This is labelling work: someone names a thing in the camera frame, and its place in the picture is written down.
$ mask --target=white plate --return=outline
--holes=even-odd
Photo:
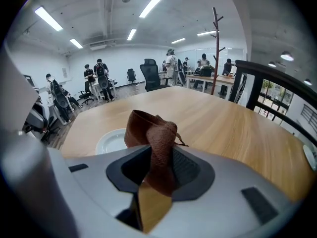
[[[316,171],[316,159],[315,159],[311,149],[307,145],[304,145],[303,149],[304,149],[304,153],[306,155],[306,158],[307,158],[309,164],[311,165],[312,169],[314,171]]]
[[[116,129],[108,132],[98,142],[96,155],[127,149],[124,143],[126,129]]]

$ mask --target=desk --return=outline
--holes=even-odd
[[[95,155],[99,139],[112,130],[126,128],[134,109],[175,122],[178,133],[190,147],[247,164],[292,201],[303,199],[314,183],[316,176],[298,138],[252,110],[179,86],[138,94],[80,113],[62,147],[63,156]],[[139,201],[145,231],[171,206],[170,198],[145,183],[139,189]]]
[[[159,71],[158,76],[160,77],[160,83],[163,84],[163,77],[167,74],[167,71]]]
[[[194,80],[200,80],[204,82],[203,85],[203,92],[205,91],[205,85],[206,82],[211,82],[213,83],[213,77],[198,77],[198,76],[187,76],[188,79],[194,79]],[[218,76],[216,79],[216,85],[225,85],[228,87],[227,95],[226,95],[226,100],[229,100],[230,93],[231,93],[231,88],[234,84],[234,79],[231,77],[226,77],[226,76]]]
[[[112,88],[113,88],[113,94],[114,94],[114,98],[117,98],[117,92],[116,92],[116,89],[115,89],[115,79],[109,79],[110,83],[112,84]],[[100,85],[98,83],[98,79],[96,78],[96,82],[95,84],[93,84],[93,89],[94,89],[94,94],[96,95],[97,97],[97,100],[98,100],[98,103],[100,102],[100,99],[101,99],[101,95],[100,95],[100,91],[99,89],[100,88]]]

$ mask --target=coat rack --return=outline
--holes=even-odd
[[[213,25],[216,28],[216,35],[211,34],[211,36],[216,38],[216,56],[213,56],[213,58],[216,60],[216,65],[214,67],[214,76],[213,76],[211,95],[213,95],[214,87],[216,85],[216,80],[217,80],[217,77],[218,77],[217,73],[218,73],[218,63],[219,63],[219,52],[223,51],[225,49],[225,47],[223,47],[221,50],[219,50],[219,27],[218,27],[218,22],[223,19],[223,16],[218,19],[217,18],[217,13],[216,13],[216,8],[213,7],[212,10],[213,10],[213,18],[214,18]]]

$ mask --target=black slot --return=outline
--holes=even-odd
[[[76,172],[76,171],[79,171],[79,170],[82,170],[82,169],[86,169],[88,168],[88,166],[86,164],[78,164],[78,165],[75,165],[75,166],[71,166],[71,167],[68,167],[70,172]]]
[[[257,188],[250,187],[241,190],[241,192],[262,225],[278,215],[277,210]]]

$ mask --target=black railing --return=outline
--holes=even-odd
[[[317,114],[310,107],[304,104],[301,115],[317,133]]]
[[[306,137],[313,145],[317,147],[317,140],[315,140],[314,137],[312,137],[303,127],[301,127],[297,122],[291,120],[289,117],[281,114],[280,112],[264,105],[263,103],[258,101],[259,95],[261,94],[261,89],[263,85],[264,79],[271,81],[275,84],[280,85],[281,87],[284,87],[285,90],[289,90],[308,102],[310,105],[312,105],[314,108],[317,108],[317,93],[314,92],[310,87],[305,85],[303,82],[299,81],[298,79],[291,77],[290,75],[287,75],[279,70],[270,68],[268,66],[264,66],[258,63],[253,62],[247,62],[247,61],[236,61],[236,67],[237,67],[237,73],[236,78],[234,81],[234,85],[232,87],[232,92],[230,96],[230,101],[235,102],[236,96],[239,94],[239,86],[240,81],[243,73],[254,75],[254,83],[253,87],[250,93],[250,97],[247,103],[247,108],[254,110],[254,108],[260,107],[274,116],[280,118],[281,120],[285,121],[289,125],[291,125],[293,128],[298,130],[300,133],[303,134],[304,137]],[[313,119],[311,119],[311,124],[313,126],[316,125],[317,129],[317,123],[316,123],[315,116]]]

